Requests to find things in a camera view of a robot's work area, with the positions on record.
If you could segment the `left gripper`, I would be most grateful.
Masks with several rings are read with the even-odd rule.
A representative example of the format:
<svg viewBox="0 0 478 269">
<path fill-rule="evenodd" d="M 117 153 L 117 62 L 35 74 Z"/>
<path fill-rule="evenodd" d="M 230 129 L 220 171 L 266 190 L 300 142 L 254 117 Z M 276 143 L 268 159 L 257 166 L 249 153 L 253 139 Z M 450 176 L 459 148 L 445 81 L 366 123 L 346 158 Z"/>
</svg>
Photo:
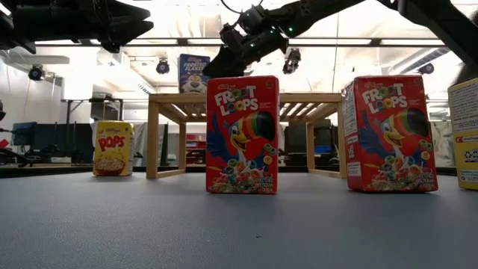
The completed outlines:
<svg viewBox="0 0 478 269">
<path fill-rule="evenodd" d="M 97 39 L 108 52 L 119 52 L 130 41 L 154 27 L 150 21 L 125 22 L 125 18 L 145 20 L 150 12 L 121 1 L 70 1 L 71 41 Z"/>
</svg>

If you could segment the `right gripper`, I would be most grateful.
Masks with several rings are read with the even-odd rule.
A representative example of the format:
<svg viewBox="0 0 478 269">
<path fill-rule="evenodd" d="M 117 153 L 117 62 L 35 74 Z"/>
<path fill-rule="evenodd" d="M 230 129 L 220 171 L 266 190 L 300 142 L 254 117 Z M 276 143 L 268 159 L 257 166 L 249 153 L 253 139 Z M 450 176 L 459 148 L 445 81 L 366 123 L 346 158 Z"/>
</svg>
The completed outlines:
<svg viewBox="0 0 478 269">
<path fill-rule="evenodd" d="M 239 26 L 246 33 L 242 36 L 235 25 L 223 25 L 220 38 L 223 45 L 216 57 L 206 65 L 203 73 L 209 78 L 241 77 L 249 65 L 260 61 L 276 50 L 286 53 L 288 40 L 266 16 L 261 5 L 252 5 L 239 17 Z"/>
</svg>

